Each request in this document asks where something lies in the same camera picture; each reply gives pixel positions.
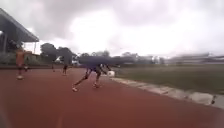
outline person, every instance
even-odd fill
[[[51,69],[53,70],[53,72],[55,72],[55,69],[54,69],[54,61],[53,60],[51,62]]]
[[[29,64],[29,57],[27,56],[26,57],[26,64],[25,64],[25,66],[24,66],[24,68],[25,68],[25,72],[27,72],[28,71],[28,64]]]
[[[75,84],[73,84],[72,90],[74,92],[78,91],[77,86],[80,83],[82,83],[84,80],[87,80],[92,72],[95,72],[97,74],[96,81],[93,86],[95,88],[99,88],[100,86],[98,85],[98,82],[99,82],[99,79],[101,76],[101,72],[103,72],[104,74],[107,74],[107,72],[105,70],[103,70],[102,67],[106,67],[108,71],[111,71],[111,68],[109,67],[107,60],[105,60],[105,59],[97,60],[95,58],[95,59],[92,59],[92,61],[91,61],[91,59],[90,59],[90,61],[86,63],[86,73],[85,73],[84,77],[81,78],[81,80],[79,80]]]
[[[69,57],[64,56],[64,57],[63,57],[63,61],[64,61],[63,75],[66,76],[66,75],[67,75],[68,65],[69,65]]]
[[[23,79],[22,76],[22,69],[24,66],[24,58],[25,58],[25,52],[23,51],[23,49],[20,47],[18,48],[17,52],[16,52],[16,64],[18,67],[18,79]]]

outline cloudy sky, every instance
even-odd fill
[[[112,55],[224,54],[223,0],[1,0],[43,42]]]

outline leg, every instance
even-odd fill
[[[87,80],[89,78],[89,75],[91,74],[91,72],[92,72],[92,70],[87,69],[85,76],[81,80],[79,80],[77,83],[74,84],[74,88],[76,86],[78,86],[80,83],[82,83],[84,80]]]
[[[99,82],[99,79],[100,79],[100,76],[101,76],[101,71],[100,71],[99,68],[96,68],[95,72],[96,72],[96,81],[94,83],[94,87],[98,88],[99,87],[98,82]]]
[[[65,75],[67,74],[68,65],[65,65]]]
[[[18,76],[17,76],[17,79],[19,79],[19,80],[23,79],[22,70],[23,70],[23,67],[21,65],[18,65]]]

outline shoe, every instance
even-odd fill
[[[100,88],[100,85],[94,83],[93,87],[94,87],[94,88]]]
[[[75,88],[75,87],[73,87],[73,88],[72,88],[72,91],[73,91],[73,92],[77,92],[77,91],[78,91],[78,89],[77,89],[77,88]]]
[[[23,76],[19,75],[19,76],[17,76],[17,79],[18,80],[22,80],[23,79]]]

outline soccer ball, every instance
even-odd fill
[[[114,71],[108,71],[107,75],[110,77],[114,77],[115,76],[115,72]]]

